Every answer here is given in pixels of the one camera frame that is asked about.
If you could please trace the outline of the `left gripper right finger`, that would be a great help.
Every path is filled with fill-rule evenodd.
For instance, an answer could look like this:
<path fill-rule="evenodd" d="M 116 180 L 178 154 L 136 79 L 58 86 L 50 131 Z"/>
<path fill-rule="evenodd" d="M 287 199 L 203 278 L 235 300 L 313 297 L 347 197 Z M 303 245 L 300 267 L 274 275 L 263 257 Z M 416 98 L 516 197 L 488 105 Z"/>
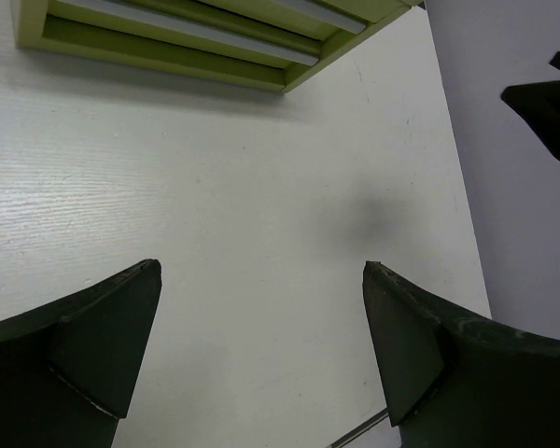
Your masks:
<path fill-rule="evenodd" d="M 560 341 L 438 297 L 370 261 L 363 300 L 405 447 L 560 447 Z"/>

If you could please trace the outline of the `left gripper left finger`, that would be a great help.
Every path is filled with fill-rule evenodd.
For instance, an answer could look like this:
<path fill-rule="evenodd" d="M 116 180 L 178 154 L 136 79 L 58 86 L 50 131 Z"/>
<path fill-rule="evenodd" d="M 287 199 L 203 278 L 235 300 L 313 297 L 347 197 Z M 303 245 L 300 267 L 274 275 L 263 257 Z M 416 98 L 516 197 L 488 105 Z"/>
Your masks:
<path fill-rule="evenodd" d="M 126 418 L 161 294 L 142 260 L 0 321 L 0 447 L 109 447 Z"/>

